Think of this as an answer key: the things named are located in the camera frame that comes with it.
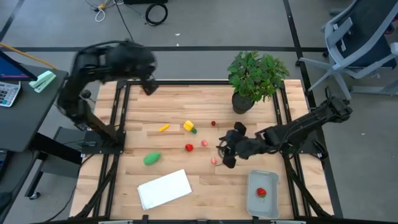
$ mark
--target potted plant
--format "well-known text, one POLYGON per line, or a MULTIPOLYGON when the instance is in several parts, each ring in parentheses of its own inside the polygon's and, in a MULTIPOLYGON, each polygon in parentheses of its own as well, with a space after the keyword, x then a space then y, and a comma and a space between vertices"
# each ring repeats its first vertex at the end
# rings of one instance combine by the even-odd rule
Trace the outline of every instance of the potted plant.
POLYGON ((235 88, 232 105, 237 114, 250 110, 261 98, 263 101, 271 98, 289 76, 283 62, 267 54, 260 57, 257 51, 240 52, 228 71, 229 82, 235 88))

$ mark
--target black plant pot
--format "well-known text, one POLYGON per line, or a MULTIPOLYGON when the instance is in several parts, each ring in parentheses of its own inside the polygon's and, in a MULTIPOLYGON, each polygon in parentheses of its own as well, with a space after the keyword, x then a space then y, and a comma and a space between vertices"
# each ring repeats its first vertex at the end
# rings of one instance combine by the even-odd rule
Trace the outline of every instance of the black plant pot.
POLYGON ((254 105, 254 102, 250 98, 242 97, 239 93, 232 95, 232 108, 237 114, 244 114, 250 110, 254 105))

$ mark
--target yellow pepper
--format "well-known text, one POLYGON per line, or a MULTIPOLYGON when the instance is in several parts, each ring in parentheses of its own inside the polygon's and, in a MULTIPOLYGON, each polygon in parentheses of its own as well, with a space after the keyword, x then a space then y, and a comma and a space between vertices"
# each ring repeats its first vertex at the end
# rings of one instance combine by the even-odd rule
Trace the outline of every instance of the yellow pepper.
POLYGON ((159 128, 159 132, 162 132, 162 131, 166 130, 168 127, 170 127, 170 125, 166 124, 165 126, 159 128))
POLYGON ((185 130, 190 131, 193 134, 197 133, 197 130, 195 128, 193 128, 193 123, 191 121, 186 121, 184 123, 184 128, 185 128, 185 130))

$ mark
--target chair wheel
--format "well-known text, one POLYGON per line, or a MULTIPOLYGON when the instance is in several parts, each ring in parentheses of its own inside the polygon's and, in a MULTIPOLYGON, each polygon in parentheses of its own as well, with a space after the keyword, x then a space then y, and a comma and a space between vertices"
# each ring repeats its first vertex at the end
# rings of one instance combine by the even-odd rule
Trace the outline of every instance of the chair wheel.
POLYGON ((29 200, 35 200, 38 199, 41 196, 39 192, 34 192, 30 197, 29 200))
POLYGON ((328 51, 323 52, 323 53, 322 53, 322 56, 323 56, 324 58, 329 57, 329 52, 328 52, 328 51))

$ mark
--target calculator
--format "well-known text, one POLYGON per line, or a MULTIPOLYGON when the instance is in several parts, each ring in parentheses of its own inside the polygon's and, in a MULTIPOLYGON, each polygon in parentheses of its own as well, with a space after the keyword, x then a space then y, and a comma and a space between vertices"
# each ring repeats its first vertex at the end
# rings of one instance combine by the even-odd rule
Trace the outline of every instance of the calculator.
POLYGON ((21 82, 18 82, 18 85, 0 82, 0 106, 12 106, 20 89, 21 82))

